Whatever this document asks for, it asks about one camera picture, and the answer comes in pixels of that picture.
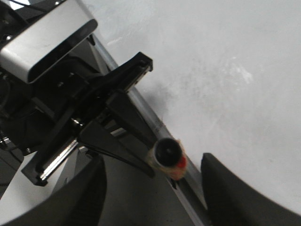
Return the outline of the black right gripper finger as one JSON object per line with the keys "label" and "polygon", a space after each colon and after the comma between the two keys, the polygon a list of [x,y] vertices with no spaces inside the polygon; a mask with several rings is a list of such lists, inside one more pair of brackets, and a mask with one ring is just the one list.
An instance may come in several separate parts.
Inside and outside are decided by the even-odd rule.
{"label": "black right gripper finger", "polygon": [[94,157],[67,185],[4,226],[96,226],[107,193],[104,159]]}
{"label": "black right gripper finger", "polygon": [[213,154],[201,160],[202,187],[214,226],[299,226],[300,215],[260,194]]}
{"label": "black right gripper finger", "polygon": [[120,160],[153,178],[155,172],[147,163],[147,151],[134,151],[121,142],[124,134],[151,149],[158,140],[128,94],[116,91],[105,101],[104,111],[79,133],[79,143]]}
{"label": "black right gripper finger", "polygon": [[153,70],[153,60],[142,52],[124,64],[93,80],[92,91],[109,93],[112,90],[129,90],[148,72]]}

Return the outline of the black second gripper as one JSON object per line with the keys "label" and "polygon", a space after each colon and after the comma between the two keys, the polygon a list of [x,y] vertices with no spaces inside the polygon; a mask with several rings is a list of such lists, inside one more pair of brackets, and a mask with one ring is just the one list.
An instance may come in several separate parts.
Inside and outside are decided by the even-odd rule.
{"label": "black second gripper", "polygon": [[95,147],[109,132],[96,121],[109,92],[111,68],[101,57],[95,69],[87,59],[66,56],[34,83],[27,84],[1,68],[0,127],[23,154],[37,155],[22,173],[37,186],[74,147]]}

